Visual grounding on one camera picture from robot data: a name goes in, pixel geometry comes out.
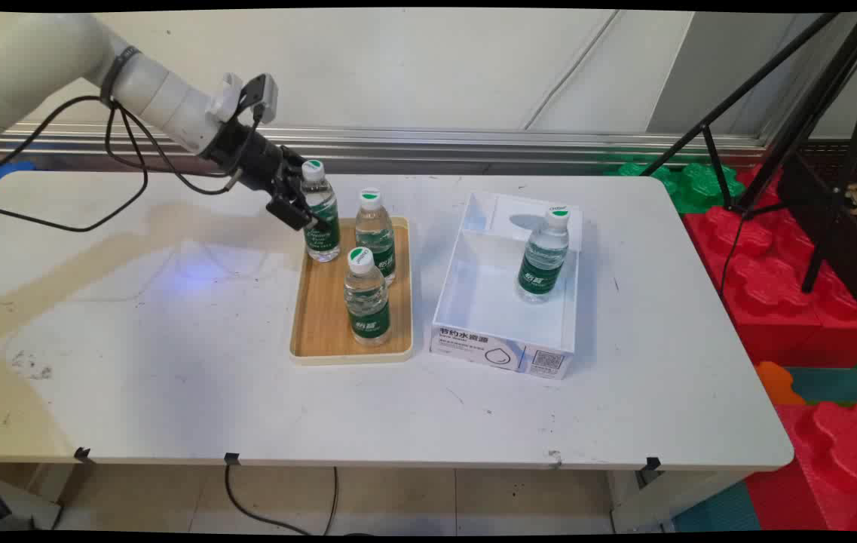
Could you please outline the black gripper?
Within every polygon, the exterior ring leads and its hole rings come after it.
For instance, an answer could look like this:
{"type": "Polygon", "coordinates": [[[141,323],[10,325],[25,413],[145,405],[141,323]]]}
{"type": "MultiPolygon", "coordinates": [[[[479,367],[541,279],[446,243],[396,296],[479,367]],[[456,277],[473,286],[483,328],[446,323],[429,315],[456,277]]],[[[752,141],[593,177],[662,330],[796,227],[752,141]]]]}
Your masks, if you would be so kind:
{"type": "Polygon", "coordinates": [[[291,229],[329,231],[328,221],[312,212],[301,190],[303,164],[308,160],[291,148],[274,145],[254,127],[234,119],[219,127],[202,150],[202,158],[229,176],[240,171],[239,183],[268,193],[267,212],[291,229]]]}

